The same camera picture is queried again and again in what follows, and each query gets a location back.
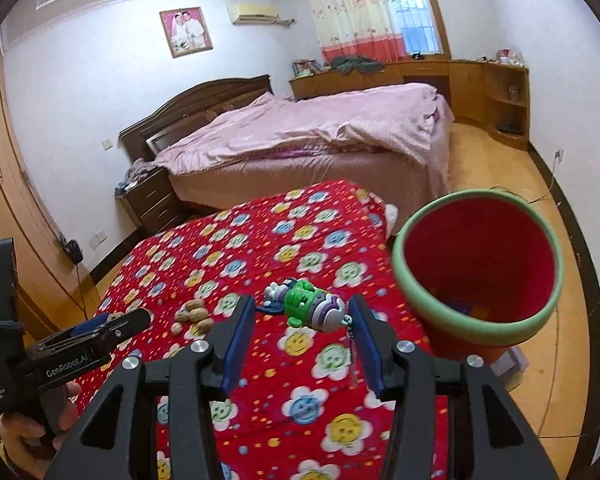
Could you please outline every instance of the red floral tablecloth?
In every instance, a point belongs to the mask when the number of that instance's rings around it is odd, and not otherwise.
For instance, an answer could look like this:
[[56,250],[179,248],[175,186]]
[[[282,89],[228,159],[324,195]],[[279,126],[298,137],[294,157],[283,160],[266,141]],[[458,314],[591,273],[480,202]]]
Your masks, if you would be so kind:
[[[98,312],[143,307],[149,330],[122,343],[112,362],[80,379],[83,410],[126,356],[173,355],[194,329],[170,332],[185,301],[203,298],[215,322],[240,294],[263,301],[270,282],[303,277],[347,301],[363,294],[400,338],[428,349],[396,287],[385,247],[384,204],[350,182],[328,182],[256,200],[142,241],[124,261]],[[291,328],[258,314],[242,378],[227,402],[212,402],[227,480],[376,480],[394,403],[379,402],[362,378],[350,388],[344,330]],[[168,398],[158,401],[158,474],[171,477]],[[432,478],[446,475],[446,403],[438,401]]]

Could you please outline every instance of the pile of peanuts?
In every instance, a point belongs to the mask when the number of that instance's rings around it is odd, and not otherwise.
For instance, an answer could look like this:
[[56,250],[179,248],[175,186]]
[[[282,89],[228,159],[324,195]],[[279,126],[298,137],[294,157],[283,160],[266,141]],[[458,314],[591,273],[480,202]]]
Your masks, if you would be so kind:
[[205,335],[211,330],[214,323],[214,320],[209,317],[209,311],[205,308],[205,301],[199,299],[183,303],[174,314],[174,318],[176,321],[171,325],[171,333],[175,336],[182,332],[183,323],[195,324],[194,336]]

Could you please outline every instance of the green bucket rim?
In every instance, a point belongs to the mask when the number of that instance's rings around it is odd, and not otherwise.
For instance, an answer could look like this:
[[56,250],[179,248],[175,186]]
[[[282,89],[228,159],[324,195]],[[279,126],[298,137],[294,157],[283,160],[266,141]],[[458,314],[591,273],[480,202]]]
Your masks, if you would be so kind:
[[[429,294],[416,280],[405,261],[404,241],[409,232],[425,216],[451,202],[480,197],[503,200],[522,209],[540,226],[549,241],[549,245],[551,245],[555,264],[554,288],[551,296],[542,310],[522,321],[506,323],[483,321],[455,311]],[[562,251],[551,226],[526,201],[515,195],[491,189],[469,189],[454,192],[420,209],[402,226],[396,237],[392,251],[392,267],[398,286],[419,316],[457,338],[484,346],[513,346],[534,336],[554,312],[564,278]]]

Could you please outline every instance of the air conditioner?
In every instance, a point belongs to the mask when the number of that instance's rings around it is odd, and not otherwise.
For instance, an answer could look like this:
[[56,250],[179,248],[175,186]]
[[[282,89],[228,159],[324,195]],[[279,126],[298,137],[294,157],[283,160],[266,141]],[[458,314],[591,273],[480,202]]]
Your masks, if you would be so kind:
[[273,6],[238,4],[227,7],[232,23],[275,23],[278,11]]

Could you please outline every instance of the keychain chain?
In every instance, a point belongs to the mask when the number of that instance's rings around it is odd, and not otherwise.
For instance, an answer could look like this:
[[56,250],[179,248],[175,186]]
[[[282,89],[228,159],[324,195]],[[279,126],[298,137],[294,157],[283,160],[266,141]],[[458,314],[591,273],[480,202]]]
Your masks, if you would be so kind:
[[356,348],[353,343],[353,320],[348,314],[342,320],[347,330],[347,340],[349,341],[349,355],[351,364],[349,367],[349,387],[353,390],[358,387],[358,370],[356,369]]

